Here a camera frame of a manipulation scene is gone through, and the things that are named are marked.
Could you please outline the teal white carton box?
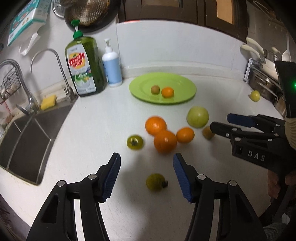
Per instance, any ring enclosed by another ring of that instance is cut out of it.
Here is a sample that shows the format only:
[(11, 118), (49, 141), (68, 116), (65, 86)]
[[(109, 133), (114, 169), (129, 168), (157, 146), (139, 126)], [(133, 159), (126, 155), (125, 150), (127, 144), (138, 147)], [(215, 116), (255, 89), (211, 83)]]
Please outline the teal white carton box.
[(8, 37), (8, 46), (22, 43), (46, 24), (52, 1), (30, 1), (13, 19)]

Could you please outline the brown round fruit back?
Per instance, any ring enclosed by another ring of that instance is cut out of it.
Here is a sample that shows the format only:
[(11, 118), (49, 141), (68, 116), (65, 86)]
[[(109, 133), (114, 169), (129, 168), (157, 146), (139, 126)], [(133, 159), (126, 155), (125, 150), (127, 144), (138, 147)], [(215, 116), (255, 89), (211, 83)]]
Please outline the brown round fruit back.
[(205, 139), (211, 140), (215, 134), (211, 131), (210, 126), (207, 126), (203, 129), (202, 134)]

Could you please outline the white blue pump bottle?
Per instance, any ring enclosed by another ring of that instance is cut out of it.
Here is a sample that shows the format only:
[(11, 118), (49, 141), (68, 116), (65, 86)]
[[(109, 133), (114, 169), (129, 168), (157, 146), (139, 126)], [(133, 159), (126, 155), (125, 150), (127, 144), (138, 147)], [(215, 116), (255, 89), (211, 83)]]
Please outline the white blue pump bottle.
[(104, 66), (104, 72), (106, 80), (109, 86), (117, 87), (122, 84), (122, 74), (119, 62), (119, 55), (113, 51), (110, 45), (110, 39), (104, 39), (105, 41), (105, 53), (102, 56), (102, 62)]

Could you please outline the small green tomato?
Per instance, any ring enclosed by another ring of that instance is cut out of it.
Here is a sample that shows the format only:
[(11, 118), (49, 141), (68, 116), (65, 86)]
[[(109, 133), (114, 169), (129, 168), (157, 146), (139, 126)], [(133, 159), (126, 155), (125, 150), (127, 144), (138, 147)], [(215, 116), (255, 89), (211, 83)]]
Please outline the small green tomato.
[(144, 146), (144, 140), (139, 135), (133, 135), (128, 137), (126, 144), (132, 150), (140, 150)]

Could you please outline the large yellow-green apple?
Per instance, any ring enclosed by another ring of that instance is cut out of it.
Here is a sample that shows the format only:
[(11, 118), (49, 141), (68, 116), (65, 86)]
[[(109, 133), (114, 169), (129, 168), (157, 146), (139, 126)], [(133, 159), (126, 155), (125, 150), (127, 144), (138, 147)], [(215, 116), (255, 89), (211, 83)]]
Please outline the large yellow-green apple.
[(257, 90), (253, 90), (250, 95), (249, 98), (253, 101), (253, 102), (258, 102), (260, 100), (260, 93)]

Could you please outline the lime green plate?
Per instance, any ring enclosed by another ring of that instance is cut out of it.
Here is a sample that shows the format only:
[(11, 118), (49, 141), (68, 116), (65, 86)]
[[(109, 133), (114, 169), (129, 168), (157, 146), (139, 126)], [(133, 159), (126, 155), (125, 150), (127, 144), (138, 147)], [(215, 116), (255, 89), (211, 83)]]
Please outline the lime green plate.
[(183, 76), (154, 72), (136, 77), (129, 84), (130, 93), (137, 99), (153, 104), (179, 104), (191, 100), (196, 85)]

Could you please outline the tall chrome faucet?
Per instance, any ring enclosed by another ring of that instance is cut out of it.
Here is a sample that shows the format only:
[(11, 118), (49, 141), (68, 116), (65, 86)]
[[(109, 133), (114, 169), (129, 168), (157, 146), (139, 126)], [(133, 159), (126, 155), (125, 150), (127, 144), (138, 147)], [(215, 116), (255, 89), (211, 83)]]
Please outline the tall chrome faucet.
[(1, 104), (10, 98), (17, 90), (22, 88), (27, 96), (28, 105), (24, 108), (16, 104), (17, 109), (25, 115), (37, 113), (40, 110), (39, 104), (31, 94), (30, 90), (27, 88), (19, 64), (13, 59), (6, 59), (1, 62), (1, 68), (6, 65), (10, 65), (12, 68), (3, 78), (1, 83)]

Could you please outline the green round apple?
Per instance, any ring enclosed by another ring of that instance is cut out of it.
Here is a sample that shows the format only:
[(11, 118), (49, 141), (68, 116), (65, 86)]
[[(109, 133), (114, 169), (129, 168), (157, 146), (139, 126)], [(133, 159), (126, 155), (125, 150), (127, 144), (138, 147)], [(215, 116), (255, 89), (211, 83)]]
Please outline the green round apple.
[(209, 113), (207, 109), (201, 106), (193, 106), (187, 114), (187, 122), (190, 126), (195, 128), (204, 127), (209, 120)]

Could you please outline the orange tangerine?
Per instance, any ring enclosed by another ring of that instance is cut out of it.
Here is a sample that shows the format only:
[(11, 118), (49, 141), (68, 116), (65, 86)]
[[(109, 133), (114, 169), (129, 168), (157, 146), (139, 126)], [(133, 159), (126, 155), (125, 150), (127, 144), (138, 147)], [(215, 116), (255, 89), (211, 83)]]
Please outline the orange tangerine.
[(173, 151), (177, 143), (177, 137), (171, 131), (162, 130), (154, 136), (154, 147), (160, 154)]
[(162, 97), (163, 98), (171, 98), (175, 94), (175, 91), (171, 87), (165, 87), (162, 89)]
[(152, 136), (167, 129), (165, 120), (159, 116), (152, 116), (145, 122), (145, 130)]
[(195, 133), (191, 128), (185, 127), (177, 131), (176, 137), (179, 143), (188, 144), (194, 139)]

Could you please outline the brown round fruit front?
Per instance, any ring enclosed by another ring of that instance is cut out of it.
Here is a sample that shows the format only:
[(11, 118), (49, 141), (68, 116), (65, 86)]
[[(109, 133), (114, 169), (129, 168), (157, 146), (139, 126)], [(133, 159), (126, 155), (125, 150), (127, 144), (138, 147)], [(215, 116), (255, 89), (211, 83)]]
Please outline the brown round fruit front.
[(153, 95), (158, 95), (160, 92), (160, 87), (158, 85), (154, 85), (151, 87), (151, 93)]

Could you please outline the white spoon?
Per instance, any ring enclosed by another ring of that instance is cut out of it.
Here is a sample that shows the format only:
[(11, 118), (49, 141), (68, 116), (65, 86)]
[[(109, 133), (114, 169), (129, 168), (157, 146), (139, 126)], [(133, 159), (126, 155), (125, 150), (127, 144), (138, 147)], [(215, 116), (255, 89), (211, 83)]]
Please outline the white spoon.
[(286, 44), (287, 49), (283, 52), (281, 56), (282, 61), (290, 62), (292, 60), (291, 54), (290, 54), (290, 35), (289, 33), (286, 34)]

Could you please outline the steel kitchen sink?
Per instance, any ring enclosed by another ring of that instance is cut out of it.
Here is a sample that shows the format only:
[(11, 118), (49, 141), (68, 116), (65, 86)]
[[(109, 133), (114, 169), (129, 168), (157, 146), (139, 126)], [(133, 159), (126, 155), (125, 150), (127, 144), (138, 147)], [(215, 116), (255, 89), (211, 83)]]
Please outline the steel kitchen sink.
[(73, 105), (60, 102), (12, 121), (1, 141), (1, 168), (30, 184), (40, 185), (55, 139)]

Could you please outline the yellow sponge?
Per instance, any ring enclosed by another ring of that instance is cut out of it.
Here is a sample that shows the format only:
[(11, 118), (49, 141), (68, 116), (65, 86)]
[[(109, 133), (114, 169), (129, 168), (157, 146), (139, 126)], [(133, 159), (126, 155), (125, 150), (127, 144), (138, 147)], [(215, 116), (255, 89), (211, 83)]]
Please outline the yellow sponge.
[(44, 98), (41, 102), (40, 109), (46, 110), (46, 109), (49, 109), (49, 108), (55, 106), (56, 99), (57, 99), (57, 96), (55, 94)]

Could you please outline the metal colander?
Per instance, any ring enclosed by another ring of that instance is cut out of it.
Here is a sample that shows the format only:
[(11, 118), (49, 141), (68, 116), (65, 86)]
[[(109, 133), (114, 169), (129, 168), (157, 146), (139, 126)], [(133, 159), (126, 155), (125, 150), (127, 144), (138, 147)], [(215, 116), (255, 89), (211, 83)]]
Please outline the metal colander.
[(67, 26), (75, 30), (74, 20), (79, 20), (78, 29), (83, 33), (96, 32), (109, 25), (118, 14), (120, 0), (74, 0), (60, 1), (65, 8), (64, 18)]

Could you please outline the brown round fruit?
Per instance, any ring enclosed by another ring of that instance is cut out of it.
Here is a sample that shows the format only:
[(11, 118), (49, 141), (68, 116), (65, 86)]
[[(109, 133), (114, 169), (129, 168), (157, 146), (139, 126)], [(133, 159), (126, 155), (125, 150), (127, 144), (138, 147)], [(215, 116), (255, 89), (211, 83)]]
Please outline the brown round fruit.
[(211, 131), (210, 126), (207, 126), (203, 129), (202, 134), (205, 139), (211, 140), (215, 134)]
[(151, 87), (151, 93), (153, 95), (158, 95), (160, 92), (160, 87), (158, 85), (154, 85)]

